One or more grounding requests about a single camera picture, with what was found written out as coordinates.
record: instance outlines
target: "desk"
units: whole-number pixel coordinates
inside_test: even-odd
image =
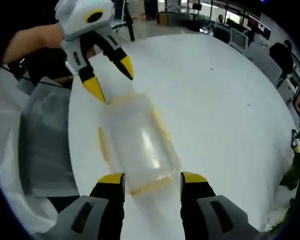
[[[164,35],[122,48],[131,57],[132,82],[102,54],[90,59],[105,98],[133,88],[147,93],[170,132],[181,169],[205,176],[217,195],[237,204],[261,229],[293,157],[295,124],[274,86],[242,54],[209,35]],[[97,135],[102,108],[75,77],[68,137],[81,195],[110,173]],[[161,239],[154,235],[164,231],[170,235],[163,239],[182,239],[180,189],[174,190],[160,199],[161,207],[138,204],[126,194],[121,239]]]

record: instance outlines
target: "plastic container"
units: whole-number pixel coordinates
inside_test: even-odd
[[[98,129],[104,159],[113,173],[125,173],[131,195],[154,191],[180,174],[169,134],[146,94],[115,99]]]

